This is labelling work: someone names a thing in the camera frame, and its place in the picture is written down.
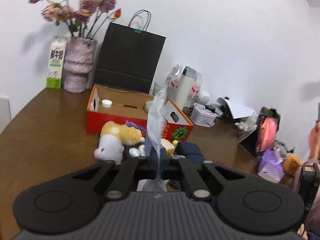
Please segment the purple tissue pack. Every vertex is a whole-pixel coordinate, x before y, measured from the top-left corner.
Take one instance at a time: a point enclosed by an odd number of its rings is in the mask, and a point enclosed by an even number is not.
[[[284,176],[281,162],[282,159],[279,155],[270,149],[266,150],[258,167],[258,176],[268,181],[278,183]]]

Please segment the gold bracelet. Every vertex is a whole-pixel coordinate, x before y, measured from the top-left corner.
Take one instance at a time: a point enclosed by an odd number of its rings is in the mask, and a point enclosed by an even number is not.
[[[319,156],[318,154],[316,154],[316,155],[311,155],[311,156],[308,157],[308,159],[311,158],[311,157],[318,157],[318,156]]]

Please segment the orange box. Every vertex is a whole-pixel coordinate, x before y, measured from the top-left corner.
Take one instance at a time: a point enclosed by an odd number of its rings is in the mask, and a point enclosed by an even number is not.
[[[103,99],[111,100],[112,106],[103,107]],[[87,106],[86,132],[100,133],[108,121],[119,124],[129,121],[147,128],[148,114],[144,111],[144,106],[147,101],[152,100],[153,96],[147,94],[94,85]],[[170,99],[164,105],[164,118],[166,124],[161,138],[169,141],[185,141],[188,138],[193,124]]]

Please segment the milk carton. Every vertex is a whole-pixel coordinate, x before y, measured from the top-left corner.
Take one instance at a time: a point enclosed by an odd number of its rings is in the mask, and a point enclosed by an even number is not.
[[[63,61],[66,53],[67,38],[56,36],[51,44],[47,88],[61,88]]]

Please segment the phone screen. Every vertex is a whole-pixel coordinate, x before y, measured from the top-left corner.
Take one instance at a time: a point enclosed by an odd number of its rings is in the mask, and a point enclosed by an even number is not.
[[[260,116],[256,152],[272,149],[276,140],[278,119]]]

